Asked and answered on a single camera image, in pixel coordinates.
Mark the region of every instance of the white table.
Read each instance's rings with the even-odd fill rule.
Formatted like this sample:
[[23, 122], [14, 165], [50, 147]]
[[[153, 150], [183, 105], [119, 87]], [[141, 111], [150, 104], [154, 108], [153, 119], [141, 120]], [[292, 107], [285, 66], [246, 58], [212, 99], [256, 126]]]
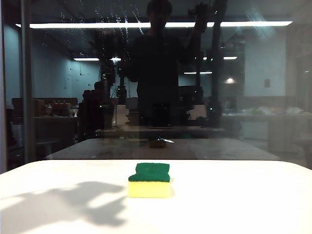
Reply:
[[311, 133], [311, 114], [297, 115], [222, 115], [221, 126], [227, 135], [239, 138], [241, 122], [266, 122], [268, 125], [268, 148], [270, 152], [296, 153], [295, 141], [304, 133]]
[[151, 149], [146, 139], [90, 139], [48, 159], [217, 159], [280, 160], [279, 157], [235, 139], [173, 139], [166, 149]]
[[54, 160], [0, 175], [4, 234], [311, 234], [312, 171], [277, 161], [161, 161], [172, 197], [128, 198], [148, 160]]

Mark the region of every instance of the black shirt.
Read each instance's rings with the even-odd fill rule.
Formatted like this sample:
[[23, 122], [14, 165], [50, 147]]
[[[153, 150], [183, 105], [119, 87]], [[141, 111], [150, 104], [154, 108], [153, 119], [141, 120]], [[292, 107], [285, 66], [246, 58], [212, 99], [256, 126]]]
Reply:
[[137, 81], [139, 110], [150, 113], [153, 104], [178, 101], [177, 62], [188, 63], [187, 50], [177, 37], [141, 36], [133, 44], [129, 78]]

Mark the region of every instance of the glass pane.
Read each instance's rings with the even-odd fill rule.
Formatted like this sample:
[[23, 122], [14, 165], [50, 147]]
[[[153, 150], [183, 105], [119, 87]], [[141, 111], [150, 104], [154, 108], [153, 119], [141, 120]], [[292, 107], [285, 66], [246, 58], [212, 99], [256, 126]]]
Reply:
[[8, 170], [24, 164], [21, 34], [17, 2], [4, 1], [4, 63], [7, 113]]
[[[280, 160], [310, 167], [311, 4], [198, 3], [32, 1], [37, 160]], [[18, 52], [10, 56], [20, 61]], [[18, 77], [17, 69], [8, 72]], [[19, 80], [7, 85], [10, 98], [19, 98]]]

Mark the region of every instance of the desk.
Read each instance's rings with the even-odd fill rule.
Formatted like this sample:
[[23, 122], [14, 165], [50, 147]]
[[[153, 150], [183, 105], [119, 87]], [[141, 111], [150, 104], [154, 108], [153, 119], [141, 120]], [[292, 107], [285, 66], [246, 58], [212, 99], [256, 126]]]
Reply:
[[98, 129], [96, 131], [103, 138], [116, 137], [162, 137], [162, 138], [211, 138], [223, 136], [221, 128], [208, 128], [199, 126], [172, 126], [170, 128], [154, 128], [149, 126], [121, 125], [118, 128]]
[[174, 139], [166, 149], [151, 149], [144, 139], [90, 139], [47, 156], [48, 159], [223, 159], [279, 160], [234, 139]]
[[311, 234], [312, 171], [277, 161], [170, 164], [172, 197], [128, 198], [140, 160], [55, 160], [0, 175], [4, 234]]

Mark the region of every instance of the fluorescent light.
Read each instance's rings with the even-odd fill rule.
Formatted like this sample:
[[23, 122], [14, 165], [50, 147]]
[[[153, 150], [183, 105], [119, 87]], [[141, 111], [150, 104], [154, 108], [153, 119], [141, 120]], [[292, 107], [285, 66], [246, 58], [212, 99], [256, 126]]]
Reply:
[[[184, 74], [186, 74], [186, 75], [195, 75], [195, 74], [197, 74], [197, 72], [185, 72]], [[200, 74], [201, 75], [212, 74], [212, 72], [201, 72]]]
[[98, 58], [74, 58], [75, 61], [99, 61]]
[[193, 22], [168, 22], [166, 28], [193, 28], [195, 23]]
[[[266, 27], [288, 26], [292, 21], [246, 21], [246, 22], [222, 22], [221, 27]], [[207, 23], [207, 27], [213, 27], [214, 22]], [[189, 28], [194, 27], [194, 22], [168, 22], [166, 28]], [[31, 28], [150, 28], [146, 23], [31, 23]]]
[[112, 58], [111, 61], [118, 62], [121, 61], [121, 58]]
[[235, 57], [223, 57], [224, 60], [235, 60], [237, 59], [237, 56]]
[[288, 26], [292, 21], [246, 21], [246, 22], [222, 22], [221, 27], [268, 27]]

